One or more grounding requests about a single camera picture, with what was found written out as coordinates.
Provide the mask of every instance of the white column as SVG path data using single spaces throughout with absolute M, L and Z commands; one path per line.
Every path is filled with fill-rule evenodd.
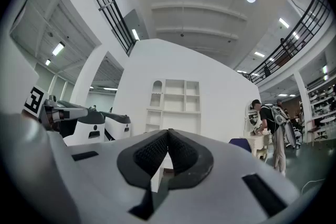
M 51 81 L 51 84 L 49 86 L 48 95 L 50 95 L 53 92 L 57 78 L 58 75 L 54 75 L 53 80 Z
M 306 92 L 306 87 L 304 85 L 304 82 L 302 80 L 302 77 L 301 77 L 301 74 L 296 71 L 294 72 L 294 77 L 295 77 L 295 80 L 296 80 L 296 83 L 298 84 L 298 87 L 299 87 L 299 91 L 300 91 L 300 95 L 301 95 L 301 100 L 302 100 L 302 106 L 303 106 L 303 112 L 305 114 L 305 117 L 304 117 L 304 134 L 305 134 L 305 137 L 308 141 L 308 137 L 307 137 L 307 130 L 310 130 L 312 128 L 312 122 L 308 123 L 308 121 L 311 120 L 311 107 L 310 107 L 310 102 L 309 102 L 309 99 L 308 99 L 308 95 L 307 95 L 307 92 Z
M 59 100 L 62 100 L 62 99 L 63 99 L 63 96 L 64 96 L 65 90 L 66 90 L 66 88 L 67 88 L 67 85 L 68 85 L 68 81 L 66 81 L 66 82 L 64 83 L 63 90 L 62 90 L 62 93 L 61 93 L 61 97 L 59 98 Z
M 70 103 L 85 106 L 90 86 L 107 51 L 105 45 L 99 45 L 92 51 L 78 76 Z

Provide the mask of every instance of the backpack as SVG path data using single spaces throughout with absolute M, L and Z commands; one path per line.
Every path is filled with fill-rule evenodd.
M 274 120 L 268 119 L 272 122 L 275 122 L 279 128 L 283 128 L 285 136 L 287 137 L 288 142 L 295 147 L 296 146 L 296 137 L 293 129 L 293 125 L 287 117 L 286 113 L 282 110 L 281 107 L 274 105 L 273 107 L 262 106 L 262 108 L 271 109 Z

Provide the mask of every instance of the hair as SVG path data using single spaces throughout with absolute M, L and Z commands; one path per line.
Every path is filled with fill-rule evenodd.
M 252 108 L 254 108 L 255 104 L 261 104 L 260 101 L 258 99 L 253 100 L 252 102 Z

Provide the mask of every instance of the shirt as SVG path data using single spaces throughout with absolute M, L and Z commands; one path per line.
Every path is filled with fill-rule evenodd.
M 259 111 L 260 119 L 267 120 L 267 127 L 272 134 L 278 129 L 278 125 L 276 126 L 274 122 L 274 117 L 272 115 L 272 109 L 267 106 L 261 106 L 261 110 Z

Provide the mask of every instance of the black railing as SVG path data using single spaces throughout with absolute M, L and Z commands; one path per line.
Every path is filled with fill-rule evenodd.
M 328 0 L 312 0 L 294 29 L 276 50 L 250 74 L 244 76 L 254 84 L 258 84 L 285 65 L 316 35 L 330 11 Z
M 116 3 L 116 0 L 96 0 L 111 31 L 129 56 L 136 40 L 131 35 Z

